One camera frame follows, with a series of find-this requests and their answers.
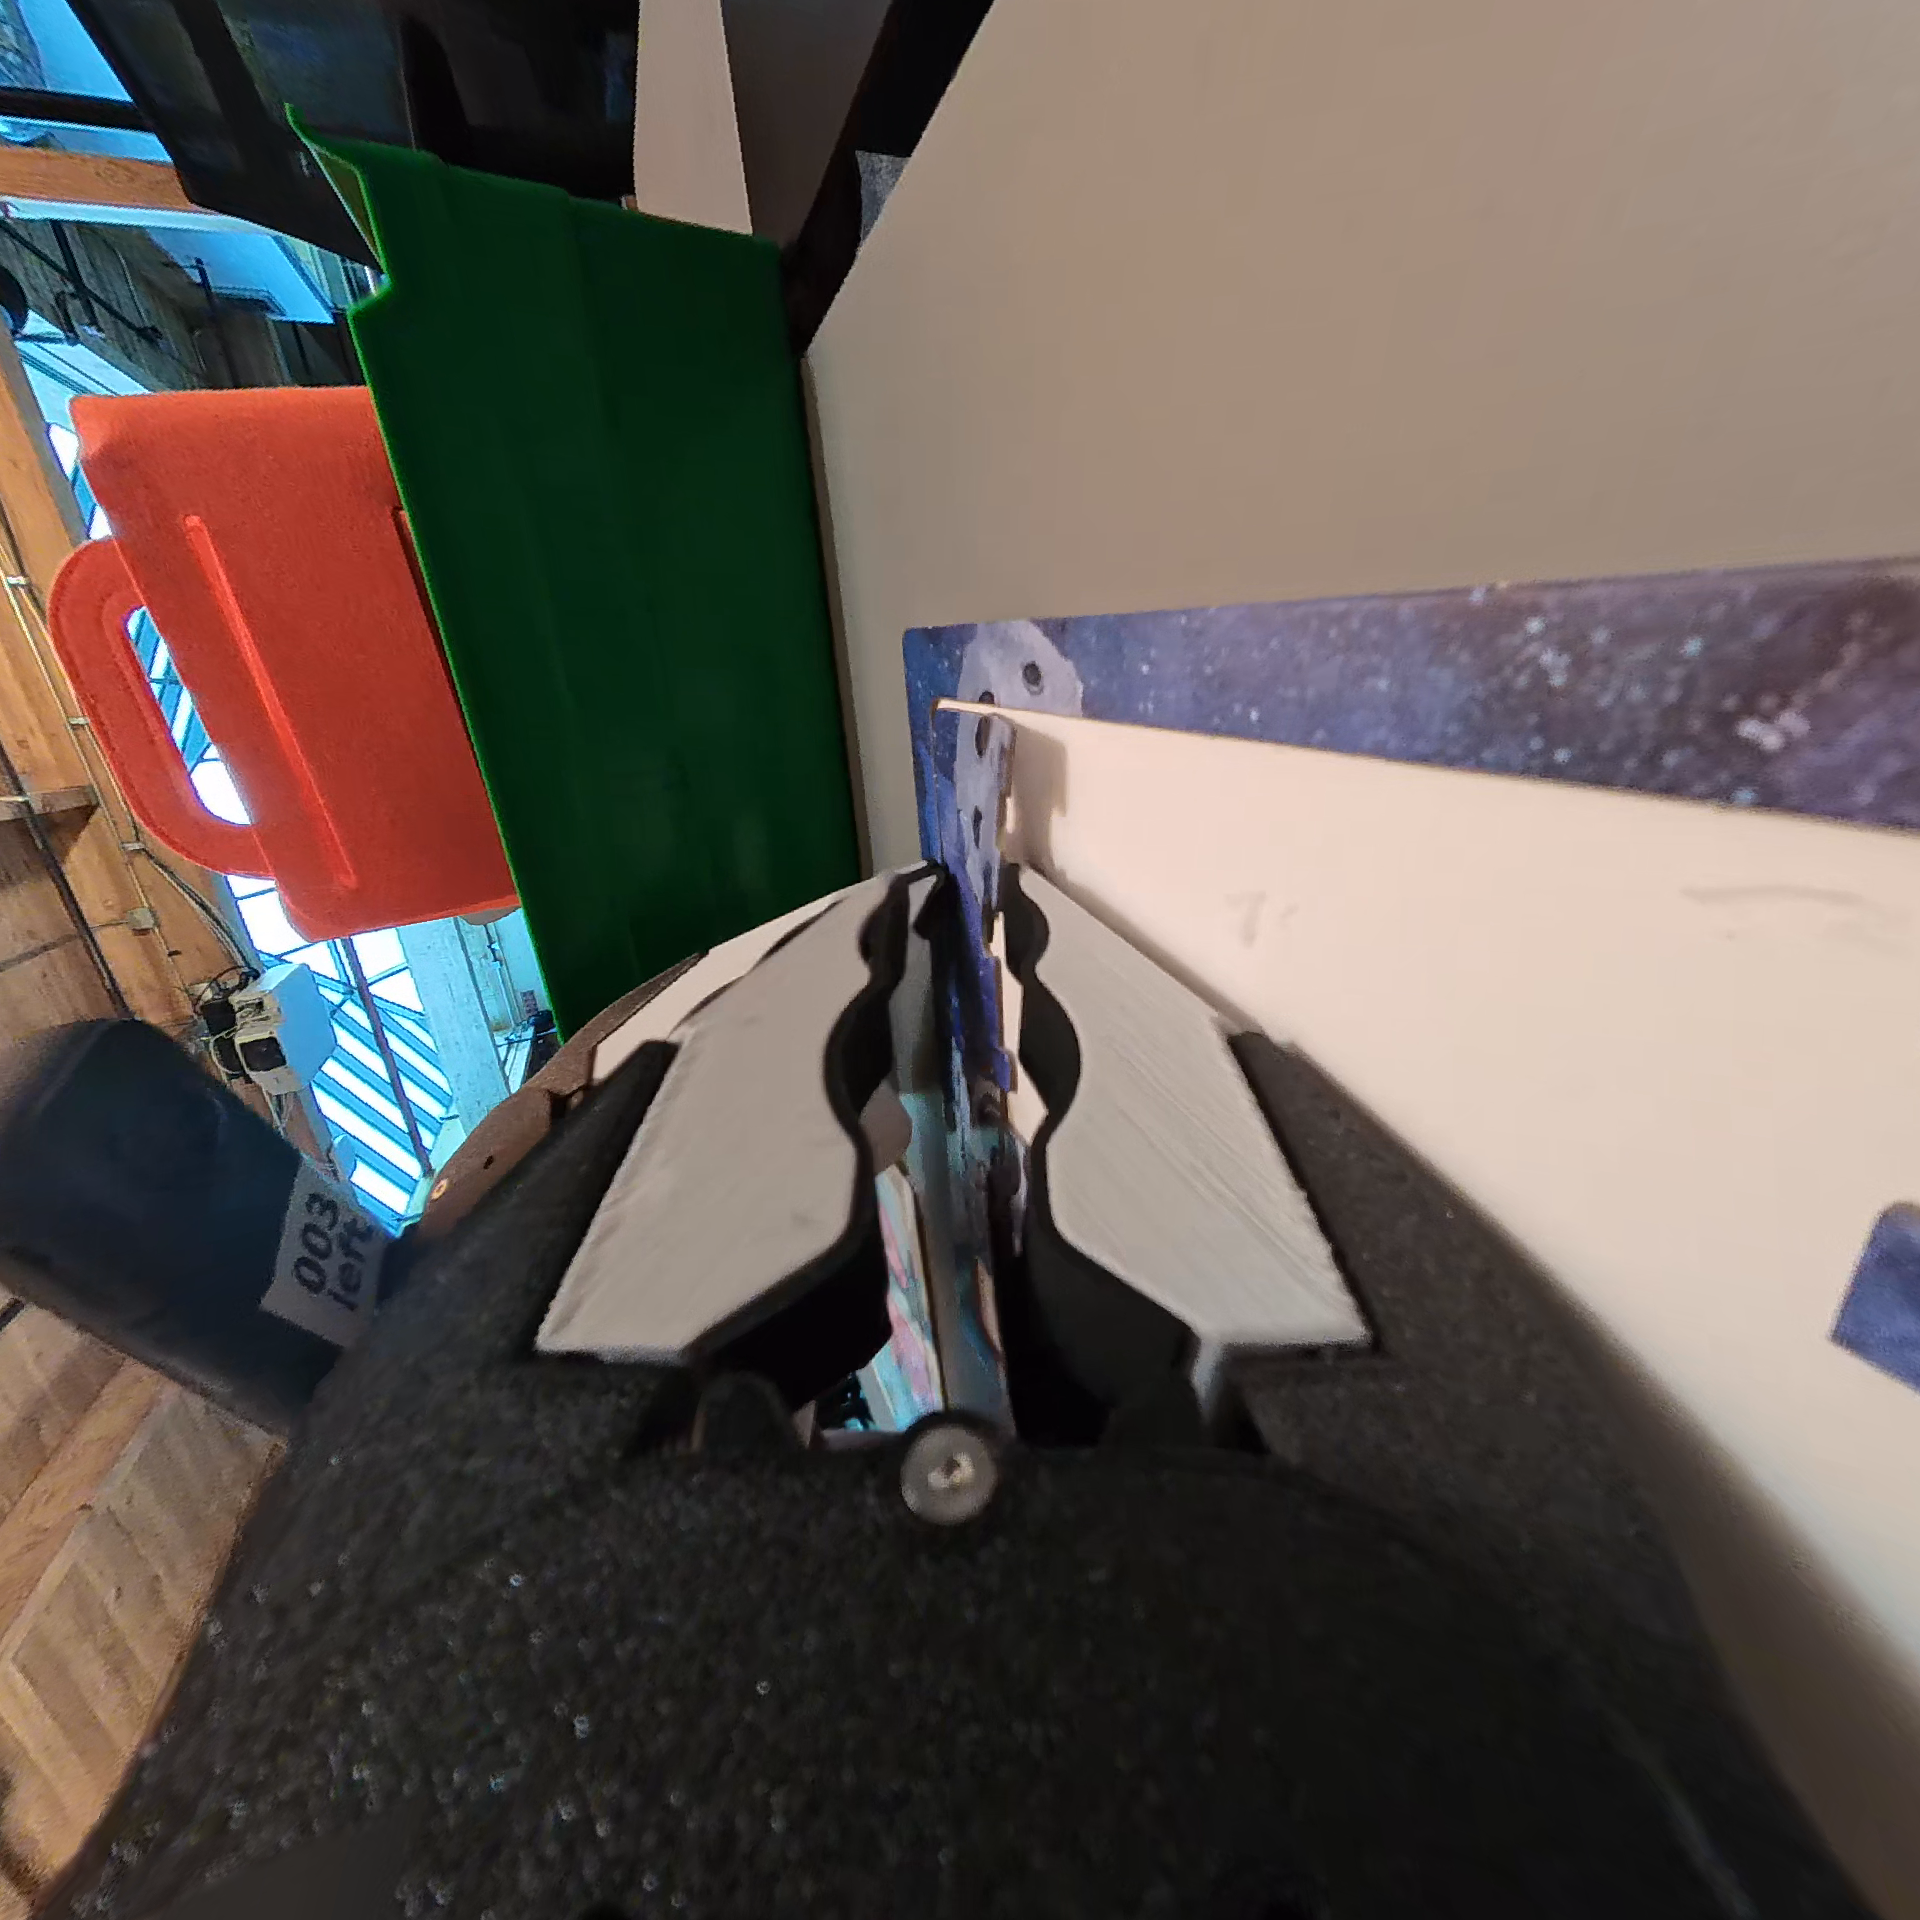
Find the adjacent grey table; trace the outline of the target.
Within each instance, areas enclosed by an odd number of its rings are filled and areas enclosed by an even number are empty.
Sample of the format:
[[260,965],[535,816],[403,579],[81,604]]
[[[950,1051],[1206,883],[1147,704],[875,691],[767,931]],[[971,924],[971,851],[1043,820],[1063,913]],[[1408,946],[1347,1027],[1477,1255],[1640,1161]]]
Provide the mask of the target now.
[[752,231],[736,59],[719,0],[631,7],[631,216]]

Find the grey wall control box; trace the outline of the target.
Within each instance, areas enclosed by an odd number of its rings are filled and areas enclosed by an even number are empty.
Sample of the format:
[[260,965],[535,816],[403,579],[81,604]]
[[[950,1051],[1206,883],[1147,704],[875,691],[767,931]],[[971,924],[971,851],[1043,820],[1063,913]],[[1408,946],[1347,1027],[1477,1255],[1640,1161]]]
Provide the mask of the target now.
[[207,1051],[220,1064],[220,1077],[251,1077],[260,1097],[301,1097],[321,1077],[321,1064],[340,1051],[340,1021],[333,1021],[316,965],[212,983],[195,998],[195,1027],[207,1027]]

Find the green plastic bin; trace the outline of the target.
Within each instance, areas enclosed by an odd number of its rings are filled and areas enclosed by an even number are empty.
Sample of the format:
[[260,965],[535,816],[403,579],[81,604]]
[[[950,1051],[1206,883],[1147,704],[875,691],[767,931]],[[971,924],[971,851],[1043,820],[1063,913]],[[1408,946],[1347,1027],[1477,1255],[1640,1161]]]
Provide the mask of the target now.
[[779,253],[286,135],[377,253],[357,361],[578,1037],[631,983],[855,883]]

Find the assembled astronaut puzzle pieces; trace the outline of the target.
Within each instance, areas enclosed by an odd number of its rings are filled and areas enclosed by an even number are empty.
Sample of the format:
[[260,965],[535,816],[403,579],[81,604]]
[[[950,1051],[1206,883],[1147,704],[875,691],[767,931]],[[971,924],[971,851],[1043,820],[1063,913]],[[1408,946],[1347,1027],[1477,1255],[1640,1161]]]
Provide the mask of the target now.
[[908,623],[908,746],[917,746],[917,820],[924,859],[958,883],[950,931],[950,1045],[971,1120],[1008,1120],[1010,1097],[1010,1037],[998,992],[998,820],[1010,792],[1010,727],[998,707],[1076,717],[1091,683],[1063,650],[1063,618],[967,618],[967,623]]

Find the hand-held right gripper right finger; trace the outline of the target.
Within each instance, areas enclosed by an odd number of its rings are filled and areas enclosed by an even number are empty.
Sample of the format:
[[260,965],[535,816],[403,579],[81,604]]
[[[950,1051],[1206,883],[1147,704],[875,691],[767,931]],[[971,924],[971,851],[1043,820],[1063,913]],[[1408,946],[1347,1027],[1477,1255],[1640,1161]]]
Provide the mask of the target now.
[[1041,1354],[1091,1399],[1223,1399],[1239,1357],[1348,1357],[1368,1306],[1209,998],[1028,868],[1008,868],[1019,983]]

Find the plain purple puzzle piece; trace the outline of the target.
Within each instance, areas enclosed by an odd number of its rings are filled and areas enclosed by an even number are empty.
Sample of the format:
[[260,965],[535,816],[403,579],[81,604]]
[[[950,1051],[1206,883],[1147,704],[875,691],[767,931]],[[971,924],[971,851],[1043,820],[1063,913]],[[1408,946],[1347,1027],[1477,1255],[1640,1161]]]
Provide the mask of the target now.
[[1920,1395],[1920,1199],[1869,1221],[1828,1345]]

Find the blue space puzzle frame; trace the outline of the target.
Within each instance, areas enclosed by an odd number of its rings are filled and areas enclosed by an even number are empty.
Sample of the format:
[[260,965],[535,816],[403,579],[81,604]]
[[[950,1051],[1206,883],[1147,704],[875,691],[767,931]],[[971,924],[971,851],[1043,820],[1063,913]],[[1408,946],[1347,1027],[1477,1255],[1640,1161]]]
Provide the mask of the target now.
[[1920,1910],[1920,565],[1063,618],[998,851],[1262,1027],[1374,1357],[1262,1437],[1528,1599],[1725,1910]]

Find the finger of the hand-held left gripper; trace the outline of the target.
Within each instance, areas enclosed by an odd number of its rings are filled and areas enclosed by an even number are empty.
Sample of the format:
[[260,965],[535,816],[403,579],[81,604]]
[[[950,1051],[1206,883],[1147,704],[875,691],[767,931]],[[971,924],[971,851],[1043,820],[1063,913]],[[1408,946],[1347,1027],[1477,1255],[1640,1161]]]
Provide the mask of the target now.
[[657,1045],[679,1037],[719,992],[736,992],[738,968],[755,968],[787,931],[811,931],[824,908],[840,899],[875,899],[875,883],[849,883],[849,886],[824,886],[755,931],[736,931],[703,955],[684,955],[679,968],[641,983],[631,998],[615,998],[601,1021],[593,1021],[593,1051],[631,1051],[631,1045]]

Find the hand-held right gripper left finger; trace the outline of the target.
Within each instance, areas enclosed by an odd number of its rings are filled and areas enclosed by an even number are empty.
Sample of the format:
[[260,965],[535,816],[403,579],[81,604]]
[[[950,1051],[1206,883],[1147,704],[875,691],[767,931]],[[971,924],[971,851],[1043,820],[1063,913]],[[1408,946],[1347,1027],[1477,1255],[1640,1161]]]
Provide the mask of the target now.
[[897,1068],[887,998],[924,883],[824,899],[670,1027],[657,1097],[535,1326],[546,1357],[703,1366],[840,1280],[875,1319],[849,1366],[887,1338],[862,1113]]

